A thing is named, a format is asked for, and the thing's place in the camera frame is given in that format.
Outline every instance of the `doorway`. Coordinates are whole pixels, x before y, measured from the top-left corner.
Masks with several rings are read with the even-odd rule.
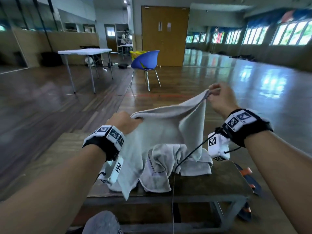
[[[110,48],[112,52],[118,52],[115,25],[104,24],[107,48]]]
[[[142,47],[160,50],[158,65],[182,66],[189,8],[142,6]]]

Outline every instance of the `gray pants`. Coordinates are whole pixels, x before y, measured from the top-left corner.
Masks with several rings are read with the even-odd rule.
[[[82,234],[122,234],[119,222],[110,211],[102,211],[85,224]]]

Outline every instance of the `folded cloth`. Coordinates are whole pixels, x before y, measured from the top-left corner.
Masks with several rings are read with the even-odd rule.
[[[109,189],[121,191],[126,200],[139,180],[146,190],[169,191],[168,177],[176,161],[183,159],[202,143],[208,93],[209,91],[205,90],[179,105],[132,114],[131,118],[140,117],[143,118],[143,122],[125,136],[125,142],[119,153],[124,163],[117,181],[112,185],[109,184]],[[201,161],[202,154],[205,154],[205,158]],[[177,169],[177,172],[186,176],[211,173],[212,160],[209,158],[207,151],[200,147],[188,161],[178,167],[180,169]],[[155,165],[154,170],[156,169],[158,173],[151,176],[151,169],[144,171],[149,164]]]

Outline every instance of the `yellow basket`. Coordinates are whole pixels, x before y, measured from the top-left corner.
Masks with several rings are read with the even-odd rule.
[[[131,54],[131,60],[133,61],[135,58],[137,58],[139,55],[146,53],[148,51],[130,51]]]

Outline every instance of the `hand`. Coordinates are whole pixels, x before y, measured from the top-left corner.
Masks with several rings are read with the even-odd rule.
[[[115,126],[124,134],[129,134],[143,122],[142,118],[132,119],[125,111],[114,113],[111,119],[106,121],[106,125]]]
[[[208,89],[210,90],[208,100],[216,113],[220,114],[224,120],[228,118],[232,111],[240,108],[237,105],[233,90],[227,83],[215,83],[209,86]]]

